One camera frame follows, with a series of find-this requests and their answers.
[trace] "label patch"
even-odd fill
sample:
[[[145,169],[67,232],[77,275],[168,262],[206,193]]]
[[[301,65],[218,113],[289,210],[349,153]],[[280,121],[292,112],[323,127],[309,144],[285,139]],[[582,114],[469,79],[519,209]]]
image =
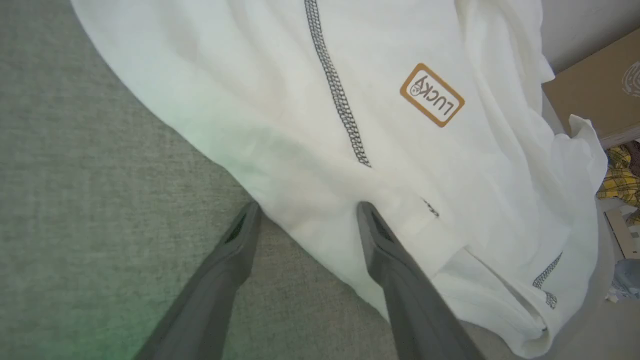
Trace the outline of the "label patch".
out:
[[[465,104],[460,94],[423,63],[416,65],[400,94],[440,127]]]

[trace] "gray fabric surface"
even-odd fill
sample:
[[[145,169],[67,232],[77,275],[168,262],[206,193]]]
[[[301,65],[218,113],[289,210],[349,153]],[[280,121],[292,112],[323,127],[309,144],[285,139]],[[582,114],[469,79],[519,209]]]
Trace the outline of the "gray fabric surface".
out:
[[[0,81],[0,358],[130,358],[248,195],[128,92],[67,0],[0,2]],[[234,306],[225,359],[397,358],[268,220]]]

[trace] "white t-shirt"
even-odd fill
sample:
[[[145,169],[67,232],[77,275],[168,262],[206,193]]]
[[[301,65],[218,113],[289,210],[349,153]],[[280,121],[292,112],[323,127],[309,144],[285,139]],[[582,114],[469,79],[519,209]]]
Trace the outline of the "white t-shirt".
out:
[[[589,122],[540,116],[540,2],[73,3],[133,94],[383,316],[361,200],[520,356],[580,308],[606,157]]]

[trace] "stitched seam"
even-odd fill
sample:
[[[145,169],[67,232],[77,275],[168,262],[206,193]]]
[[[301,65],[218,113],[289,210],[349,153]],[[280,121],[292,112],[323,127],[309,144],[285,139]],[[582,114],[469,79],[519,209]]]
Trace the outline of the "stitched seam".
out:
[[[322,34],[320,13],[318,11],[317,1],[305,0],[305,11],[307,13],[307,24],[311,32],[311,39],[313,40],[316,54],[320,59],[320,64],[322,64],[327,82],[329,82],[329,90],[331,91],[331,96],[333,97],[335,109],[338,111],[338,116],[342,121],[342,125],[344,125],[344,128],[349,135],[351,148],[353,149],[353,152],[355,153],[359,163],[367,167],[371,167],[369,158],[364,151],[364,144],[362,143],[362,138],[360,137],[358,124],[353,118],[353,113],[351,112],[351,107],[349,106],[349,102],[347,101],[347,96],[342,87],[342,83],[340,82],[340,77],[338,77],[338,72],[335,70],[335,66],[333,66],[333,62],[331,61],[331,57],[329,56],[329,51],[327,50],[326,44],[324,43],[324,36]],[[437,212],[428,201],[424,199],[423,201],[434,216],[440,217],[439,212]]]
[[[545,269],[545,271],[542,272],[542,274],[540,274],[535,280],[533,280],[534,287],[542,290],[542,284],[545,282],[545,280],[547,280],[547,277],[551,275],[551,272],[554,271],[554,269],[558,265],[558,262],[560,262],[561,256],[562,256],[562,252],[560,253],[560,255],[558,255],[558,257],[555,260],[553,260],[551,264],[549,264],[549,266],[547,266],[547,268]],[[552,309],[555,309],[558,303],[557,297],[553,293],[550,293],[548,291],[545,291],[545,294],[547,294],[547,301],[546,301],[547,305],[549,305],[549,307],[551,307]]]

